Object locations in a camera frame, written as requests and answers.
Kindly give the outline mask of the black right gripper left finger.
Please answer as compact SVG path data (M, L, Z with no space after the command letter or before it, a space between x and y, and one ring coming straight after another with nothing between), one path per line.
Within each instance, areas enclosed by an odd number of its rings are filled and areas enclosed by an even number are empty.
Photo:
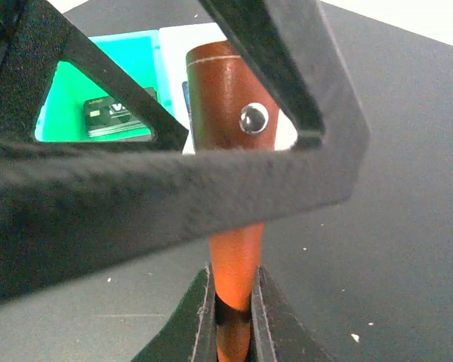
M215 361L214 305L214 280L211 266L206 265L195 276L166 325L133 360Z

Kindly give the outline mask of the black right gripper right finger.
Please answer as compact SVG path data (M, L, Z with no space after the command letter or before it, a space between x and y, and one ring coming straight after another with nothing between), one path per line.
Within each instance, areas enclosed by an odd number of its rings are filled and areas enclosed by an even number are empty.
M256 270L251 294L252 361L331 361L332 356L305 330L264 267Z

